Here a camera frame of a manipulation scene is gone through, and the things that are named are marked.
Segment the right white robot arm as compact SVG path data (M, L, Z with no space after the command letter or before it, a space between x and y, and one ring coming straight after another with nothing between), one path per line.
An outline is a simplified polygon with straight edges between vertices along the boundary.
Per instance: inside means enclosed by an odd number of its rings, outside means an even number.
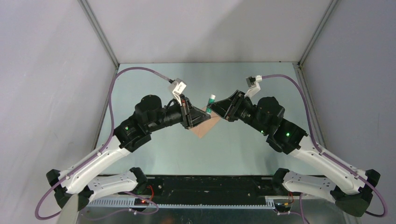
M243 92L236 91L208 106L229 122L241 120L261 132L275 151L300 159L322 173L322 177L314 177L279 168L272 178L274 193L305 193L323 198L355 217L366 213L380 174L373 169L355 168L320 146L304 129L283 117L285 109L275 97L263 97L253 104Z

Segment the white green glue stick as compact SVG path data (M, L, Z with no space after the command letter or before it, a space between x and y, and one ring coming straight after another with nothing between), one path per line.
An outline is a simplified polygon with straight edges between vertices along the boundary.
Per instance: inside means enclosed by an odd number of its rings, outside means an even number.
M209 97L209 99L208 99L205 112L206 112L207 114L209 114L209 115L211 115L211 113L212 113L212 110L210 109L209 106L210 106L212 103L215 102L215 98L216 98L216 96L213 95L213 94L211 94L210 97Z

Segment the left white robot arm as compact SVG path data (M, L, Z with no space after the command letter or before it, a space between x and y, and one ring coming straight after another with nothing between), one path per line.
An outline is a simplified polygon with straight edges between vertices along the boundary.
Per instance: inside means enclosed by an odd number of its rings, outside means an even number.
M130 155L151 140L151 134L163 128L181 124L185 129L199 126L211 116L193 106L181 95L181 101L172 99L163 106L156 95L147 95L135 106L135 112L116 127L110 139L67 170L50 170L49 184L54 187L54 197L63 208L73 196L78 196L78 209L101 197L118 192L143 194L148 179L140 168L126 173L101 177L100 173L118 160Z

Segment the tan paper envelope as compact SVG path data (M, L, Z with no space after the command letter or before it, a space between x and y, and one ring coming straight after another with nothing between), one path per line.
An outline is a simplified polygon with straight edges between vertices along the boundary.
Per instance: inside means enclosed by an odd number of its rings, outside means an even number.
M219 117L216 113L210 113L211 118L202 124L198 125L191 129L191 132L194 133L200 139L203 138L209 131L220 121L221 117Z

